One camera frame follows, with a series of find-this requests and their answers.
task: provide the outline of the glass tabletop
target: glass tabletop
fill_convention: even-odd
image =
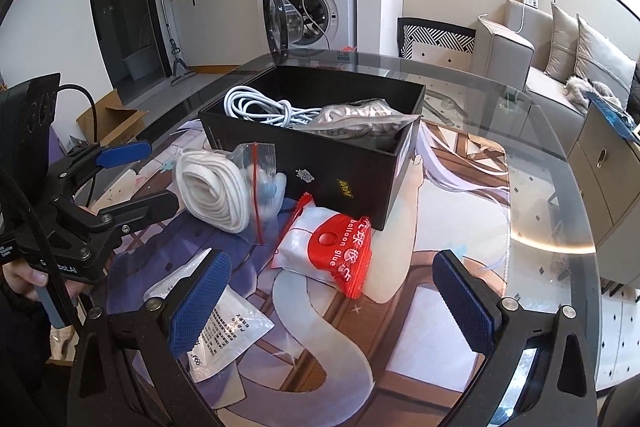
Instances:
[[[276,327],[241,360],[199,388],[226,425],[284,427],[302,425],[302,417],[310,426],[346,421],[359,426],[425,421],[425,425],[437,425],[481,364],[463,345],[459,357],[437,360],[429,355],[430,350],[436,353],[438,346],[432,346],[434,340],[422,334],[429,329],[424,328],[425,321],[441,331],[453,328],[446,330],[447,342],[451,346],[460,343],[460,332],[454,331],[455,323],[451,326],[452,318],[443,311],[431,279],[430,259],[433,251],[442,248],[460,254],[465,266],[476,269],[483,279],[491,279],[490,285],[498,293],[516,298],[526,309],[555,313],[560,305],[571,305],[585,329],[594,371],[597,369],[600,284],[591,230],[574,176],[540,108],[524,93],[485,78],[378,55],[332,51],[265,55],[204,87],[141,133],[138,139],[153,143],[153,157],[127,169],[113,183],[113,173],[98,179],[98,187],[104,191],[102,204],[110,204],[105,203],[109,199],[105,196],[111,193],[115,197],[118,190],[132,190],[130,197],[134,191],[171,189],[172,154],[187,143],[206,139],[198,129],[175,134],[178,127],[197,118],[200,108],[229,87],[245,84],[276,65],[354,71],[424,85],[422,121],[440,143],[438,157],[449,154],[454,162],[462,159],[480,166],[481,171],[498,174],[508,184],[508,201],[476,194],[461,203],[455,199],[460,195],[444,194],[426,176],[419,197],[434,204],[437,201],[441,209],[437,214],[441,215],[428,219],[418,215],[411,267],[401,288],[386,303],[367,296],[347,302],[333,289],[312,280],[298,288],[296,278],[302,276],[281,275],[268,266],[273,252],[247,247],[245,254],[240,248],[242,259],[234,269],[248,271],[242,280],[232,277],[231,286],[270,316]],[[447,143],[450,151],[445,150]],[[126,181],[131,171],[137,182]],[[461,210],[460,205],[468,209]],[[287,209],[283,212],[284,223]],[[191,218],[183,214],[174,221]],[[487,220],[490,215],[494,221]],[[163,245],[173,245],[174,239],[179,243],[176,248],[186,248],[188,243],[194,251],[185,255],[193,255],[199,247],[215,247],[216,241],[221,245],[232,242],[225,237],[214,239],[215,234],[205,230],[208,225],[184,221],[179,226],[181,232],[171,232],[171,224],[160,224],[124,242],[109,275],[110,312],[140,306],[142,293],[135,287],[150,282],[140,279],[142,271],[151,273],[150,266],[157,265],[159,280],[166,266],[179,266],[179,260],[168,262],[166,256],[171,254],[162,253]],[[179,237],[190,227],[194,237],[203,235],[203,230],[203,237],[209,234],[209,243]],[[442,230],[449,233],[450,245],[446,238],[438,238],[445,233]],[[490,258],[491,252],[500,248],[504,254],[495,263],[475,254],[490,252],[486,254]],[[286,311],[282,304],[283,295],[300,300],[298,291],[306,302],[298,309],[298,317],[306,317],[304,327],[291,324],[291,310]],[[323,333],[324,345],[318,346],[308,328],[325,331],[327,323],[332,327]],[[492,425],[508,419],[533,352],[524,353]]]

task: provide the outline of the mop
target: mop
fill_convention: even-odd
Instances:
[[[166,32],[169,35],[169,44],[171,44],[171,54],[174,56],[174,76],[171,79],[171,85],[175,86],[179,82],[186,80],[187,78],[196,74],[195,71],[191,71],[187,64],[184,63],[179,57],[180,48],[176,45],[174,38],[171,35],[171,26],[169,26],[169,19],[166,16],[166,9],[164,8],[164,0],[160,0],[162,3],[162,15],[164,16],[164,24],[166,25]],[[184,73],[178,75],[178,65],[182,66]]]

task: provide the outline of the coiled white rope in bag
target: coiled white rope in bag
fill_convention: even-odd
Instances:
[[[277,127],[288,127],[291,124],[305,125],[313,120],[320,113],[320,110],[319,107],[312,109],[291,107],[289,100],[276,102],[257,89],[247,86],[233,87],[225,95],[225,114],[227,116],[254,120]]]
[[[205,223],[229,233],[249,226],[249,197],[240,169],[213,151],[178,156],[175,180],[184,206]]]

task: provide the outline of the blue gripper pad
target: blue gripper pad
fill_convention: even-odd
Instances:
[[[151,144],[149,142],[133,142],[105,149],[95,159],[95,164],[105,169],[111,169],[149,158],[150,155]]]
[[[210,261],[200,279],[191,287],[179,308],[174,312],[168,328],[169,351],[176,359],[193,349],[213,308],[231,279],[229,256],[224,252],[212,252],[209,255],[215,255],[215,259]]]
[[[499,297],[481,279],[473,277],[450,250],[433,259],[433,282],[472,351],[490,355],[502,316]]]

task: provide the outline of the yellow sticker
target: yellow sticker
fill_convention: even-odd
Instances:
[[[340,185],[340,190],[342,191],[342,195],[345,198],[353,198],[353,192],[351,192],[351,187],[347,182],[343,182],[342,180],[338,180],[338,185]]]

